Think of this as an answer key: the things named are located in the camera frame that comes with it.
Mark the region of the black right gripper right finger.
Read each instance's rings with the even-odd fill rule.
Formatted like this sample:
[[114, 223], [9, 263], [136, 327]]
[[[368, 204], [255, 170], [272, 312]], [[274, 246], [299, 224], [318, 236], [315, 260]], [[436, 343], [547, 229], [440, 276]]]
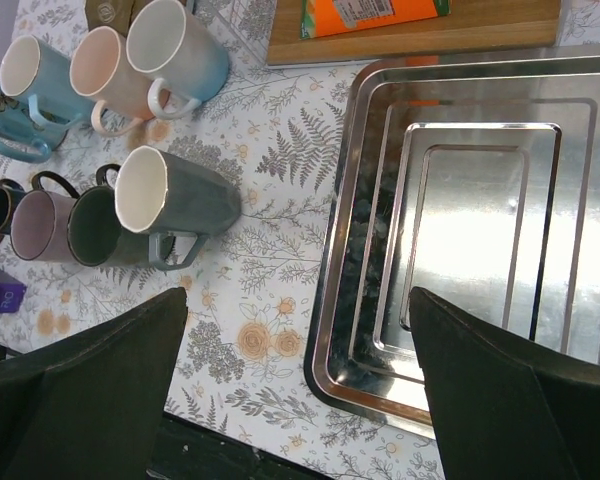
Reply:
[[600, 366], [415, 287], [409, 319], [448, 479], [600, 479]]

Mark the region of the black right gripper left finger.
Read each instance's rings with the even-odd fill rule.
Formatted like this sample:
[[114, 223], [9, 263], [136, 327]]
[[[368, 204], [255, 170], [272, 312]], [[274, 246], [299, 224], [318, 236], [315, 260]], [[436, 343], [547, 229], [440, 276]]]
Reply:
[[142, 479], [188, 315], [184, 288], [0, 361], [0, 479]]

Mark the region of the dark green mug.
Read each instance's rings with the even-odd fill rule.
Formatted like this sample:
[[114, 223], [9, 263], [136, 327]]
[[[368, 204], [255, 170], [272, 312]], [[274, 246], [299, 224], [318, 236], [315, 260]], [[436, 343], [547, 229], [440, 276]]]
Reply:
[[124, 228], [116, 215], [107, 173], [119, 170], [112, 163], [99, 167], [96, 185], [76, 200], [68, 219], [68, 246], [73, 258], [87, 267], [150, 268], [149, 236]]

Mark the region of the mauve purple mug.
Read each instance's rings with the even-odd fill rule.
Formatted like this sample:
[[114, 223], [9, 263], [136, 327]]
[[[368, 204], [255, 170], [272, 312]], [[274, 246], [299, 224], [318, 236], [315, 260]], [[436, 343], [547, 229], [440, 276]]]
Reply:
[[[45, 190], [43, 179], [56, 182], [67, 195]], [[80, 194], [64, 177], [51, 171], [35, 174], [31, 186], [14, 211], [10, 234], [14, 253], [24, 261], [74, 263], [68, 222]]]

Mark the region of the navy blue mug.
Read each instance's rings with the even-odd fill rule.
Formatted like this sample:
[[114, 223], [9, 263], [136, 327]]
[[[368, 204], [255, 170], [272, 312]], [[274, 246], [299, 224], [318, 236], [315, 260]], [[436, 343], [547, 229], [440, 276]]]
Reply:
[[0, 234], [9, 235], [15, 210], [26, 195], [22, 185], [15, 180], [0, 180]]

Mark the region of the teal grey mug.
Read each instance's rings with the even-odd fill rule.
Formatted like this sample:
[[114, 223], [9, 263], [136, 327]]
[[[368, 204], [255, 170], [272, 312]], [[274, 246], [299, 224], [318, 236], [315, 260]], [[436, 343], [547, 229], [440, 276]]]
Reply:
[[[189, 267], [206, 241], [226, 232], [241, 215], [239, 190], [219, 173], [152, 146], [134, 149], [120, 167], [115, 211], [127, 230], [148, 237], [148, 259], [161, 271]], [[160, 253], [168, 237], [193, 237], [183, 261]]]

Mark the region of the blue mug yellow inside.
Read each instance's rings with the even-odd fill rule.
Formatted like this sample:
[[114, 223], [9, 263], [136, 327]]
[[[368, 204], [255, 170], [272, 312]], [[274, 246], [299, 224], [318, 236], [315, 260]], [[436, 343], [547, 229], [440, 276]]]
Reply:
[[26, 103], [5, 95], [0, 87], [0, 154], [38, 164], [47, 161], [66, 133], [45, 129], [29, 117]]

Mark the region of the pink mug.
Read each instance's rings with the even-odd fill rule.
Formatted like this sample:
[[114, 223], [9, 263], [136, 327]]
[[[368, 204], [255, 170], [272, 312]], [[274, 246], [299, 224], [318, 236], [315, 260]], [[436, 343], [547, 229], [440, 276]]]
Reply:
[[[111, 27], [97, 27], [83, 38], [71, 59], [69, 78], [78, 95], [95, 103], [89, 119], [104, 137], [124, 135], [154, 118], [148, 104], [152, 81], [132, 67], [125, 38]], [[118, 130], [105, 128], [102, 115], [106, 109], [130, 123]]]

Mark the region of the light blue mug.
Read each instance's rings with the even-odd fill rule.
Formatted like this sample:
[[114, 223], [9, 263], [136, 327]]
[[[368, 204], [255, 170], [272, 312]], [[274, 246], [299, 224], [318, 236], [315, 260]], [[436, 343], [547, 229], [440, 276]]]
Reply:
[[28, 108], [41, 128], [66, 132], [91, 123], [94, 102], [75, 92], [70, 82], [71, 60], [33, 35], [12, 41], [0, 65], [4, 94]]

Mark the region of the white blue gradient mug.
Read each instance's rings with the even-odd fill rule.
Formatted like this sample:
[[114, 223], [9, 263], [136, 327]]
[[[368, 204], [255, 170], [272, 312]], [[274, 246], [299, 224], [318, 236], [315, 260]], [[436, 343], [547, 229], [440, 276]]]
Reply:
[[179, 1], [151, 1], [139, 12], [127, 35], [126, 55], [151, 80], [148, 106], [162, 120], [200, 107], [229, 74], [227, 50]]

